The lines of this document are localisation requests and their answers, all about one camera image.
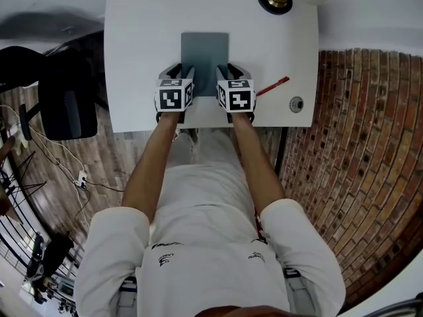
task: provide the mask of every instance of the brick wall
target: brick wall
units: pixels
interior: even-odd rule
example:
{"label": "brick wall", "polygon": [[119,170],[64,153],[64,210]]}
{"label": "brick wall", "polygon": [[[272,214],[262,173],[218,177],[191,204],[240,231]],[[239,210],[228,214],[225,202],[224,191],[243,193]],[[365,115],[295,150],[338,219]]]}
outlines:
{"label": "brick wall", "polygon": [[334,251],[348,310],[423,247],[423,58],[321,52],[313,125],[290,128],[281,171]]}

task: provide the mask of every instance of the black office chair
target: black office chair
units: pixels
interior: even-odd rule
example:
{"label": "black office chair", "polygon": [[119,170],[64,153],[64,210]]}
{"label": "black office chair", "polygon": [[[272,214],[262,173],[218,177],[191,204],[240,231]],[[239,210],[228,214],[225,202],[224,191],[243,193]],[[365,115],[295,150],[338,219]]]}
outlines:
{"label": "black office chair", "polygon": [[95,103],[108,110],[98,97],[98,78],[84,55],[69,48],[44,56],[28,48],[13,46],[0,50],[0,93],[27,87],[38,81],[38,103],[30,110],[19,107],[20,125],[31,140],[29,121],[38,113],[51,140],[92,137],[97,133]]}

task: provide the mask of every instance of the white table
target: white table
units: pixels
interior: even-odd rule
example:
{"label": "white table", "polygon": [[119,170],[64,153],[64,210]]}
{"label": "white table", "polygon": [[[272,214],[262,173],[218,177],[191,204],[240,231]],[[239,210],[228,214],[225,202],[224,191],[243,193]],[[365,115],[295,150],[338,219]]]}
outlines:
{"label": "white table", "polygon": [[[257,0],[107,0],[104,63],[114,132],[152,130],[159,73],[180,62],[182,32],[229,33],[229,61],[248,70],[256,91],[291,80],[257,98],[256,127],[308,127],[318,69],[316,6],[294,1],[286,15]],[[293,113],[289,101],[302,97]],[[229,127],[214,97],[195,98],[180,127]]]}

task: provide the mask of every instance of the person's right sleeve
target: person's right sleeve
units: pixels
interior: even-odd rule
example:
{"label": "person's right sleeve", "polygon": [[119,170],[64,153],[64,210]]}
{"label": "person's right sleeve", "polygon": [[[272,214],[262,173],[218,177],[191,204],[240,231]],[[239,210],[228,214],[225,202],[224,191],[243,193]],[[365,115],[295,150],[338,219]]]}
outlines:
{"label": "person's right sleeve", "polygon": [[262,211],[260,220],[284,265],[312,282],[322,316],[336,316],[345,299],[340,267],[298,202],[280,199]]}
{"label": "person's right sleeve", "polygon": [[81,317],[115,317],[119,288],[141,266],[149,242],[149,221],[129,207],[110,208],[91,221],[75,281]]}

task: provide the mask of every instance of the round metal desk grommet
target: round metal desk grommet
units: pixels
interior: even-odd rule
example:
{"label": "round metal desk grommet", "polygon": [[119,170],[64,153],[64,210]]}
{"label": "round metal desk grommet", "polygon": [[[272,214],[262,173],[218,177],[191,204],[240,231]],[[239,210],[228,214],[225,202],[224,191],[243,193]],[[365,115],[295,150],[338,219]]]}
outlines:
{"label": "round metal desk grommet", "polygon": [[304,108],[304,101],[301,97],[299,96],[294,96],[291,101],[289,102],[289,108],[294,112],[294,113],[300,113],[300,111],[302,111],[302,109]]}

